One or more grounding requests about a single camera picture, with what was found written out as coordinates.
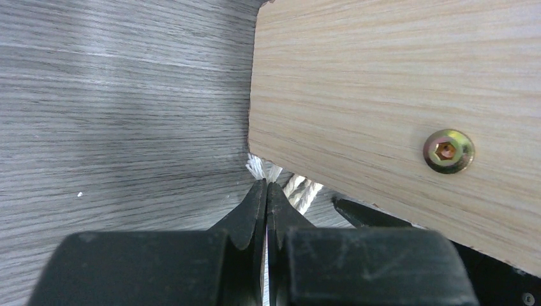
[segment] light wood panel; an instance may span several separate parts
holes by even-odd
[[[541,275],[539,1],[278,0],[260,9],[249,146]],[[466,171],[422,158],[474,142]]]

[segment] wooden floor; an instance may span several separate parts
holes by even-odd
[[[0,3],[1,305],[69,233],[205,229],[240,202],[259,6]],[[345,224],[331,194],[319,226]]]

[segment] scratch mark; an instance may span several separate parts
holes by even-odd
[[[373,273],[369,272],[368,269],[366,268],[366,266],[363,266],[363,273],[361,275],[362,278],[367,280],[367,281],[373,281],[373,280],[379,279],[382,275],[386,274],[391,269],[399,266],[400,263],[402,262],[402,260],[407,255],[409,255],[409,253],[411,253],[411,249],[409,249],[409,250],[403,252],[402,254],[396,256],[395,258],[393,258],[391,261],[384,264],[383,266],[378,267],[376,269],[376,271],[374,271]]]

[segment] bolt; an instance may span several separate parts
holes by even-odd
[[[522,294],[522,302],[526,306],[533,306],[535,304],[535,298],[533,297],[533,294],[525,292]]]
[[[444,174],[466,169],[474,154],[475,149],[471,140],[455,129],[435,132],[423,146],[423,157],[428,166]]]

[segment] black metal blade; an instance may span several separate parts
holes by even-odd
[[[334,202],[334,209],[342,215],[349,223],[356,228],[364,226],[381,227],[410,227],[411,223],[393,217],[391,215],[379,212],[370,207],[348,201],[337,200]]]

